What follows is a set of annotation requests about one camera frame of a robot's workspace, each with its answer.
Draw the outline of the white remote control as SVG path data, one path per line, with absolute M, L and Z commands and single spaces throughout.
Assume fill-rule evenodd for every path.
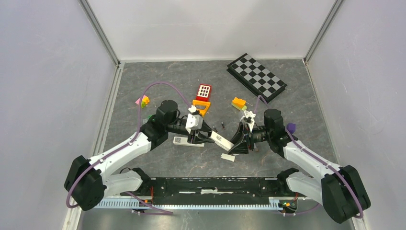
M 192 144 L 192 143 L 189 143 L 187 140 L 188 139 L 186 137 L 174 137 L 173 144 L 179 145 L 179 146 L 188 146 L 188 147 L 199 147 L 199 148 L 204 147 L 204 143 Z
M 214 141 L 214 143 L 224 149 L 226 152 L 230 151 L 234 144 L 230 142 L 225 137 L 221 136 L 220 134 L 212 131 L 209 135 L 209 138 Z

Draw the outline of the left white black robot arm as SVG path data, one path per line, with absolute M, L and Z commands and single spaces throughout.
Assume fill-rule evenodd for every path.
M 140 130 L 122 143 L 89 159 L 80 155 L 73 160 L 64 182 L 68 192 L 67 207 L 80 207 L 87 211 L 106 196 L 132 191 L 138 195 L 147 194 L 150 181 L 136 170 L 123 174 L 115 174 L 115 171 L 161 145 L 168 139 L 169 133 L 185 135 L 193 143 L 212 143 L 213 140 L 203 135 L 211 132 L 211 127 L 194 106 L 181 117 L 177 103 L 164 100 Z

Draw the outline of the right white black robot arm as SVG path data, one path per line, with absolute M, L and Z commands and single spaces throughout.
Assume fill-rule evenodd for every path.
M 247 154 L 254 149 L 254 144 L 267 142 L 274 153 L 306 171 L 303 174 L 291 168 L 281 172 L 276 183 L 281 195 L 302 194 L 322 205 L 337 223 L 364 217 L 371 201 L 353 166 L 340 166 L 307 148 L 293 135 L 295 125 L 284 123 L 280 110 L 267 109 L 262 126 L 255 124 L 255 116 L 252 111 L 242 112 L 237 132 L 231 139 L 232 147 L 227 152 L 229 155 Z

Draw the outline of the white battery cover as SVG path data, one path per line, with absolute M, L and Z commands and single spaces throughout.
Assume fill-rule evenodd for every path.
M 235 161 L 235 156 L 234 155 L 229 155 L 229 154 L 222 154 L 221 159 L 234 162 Z

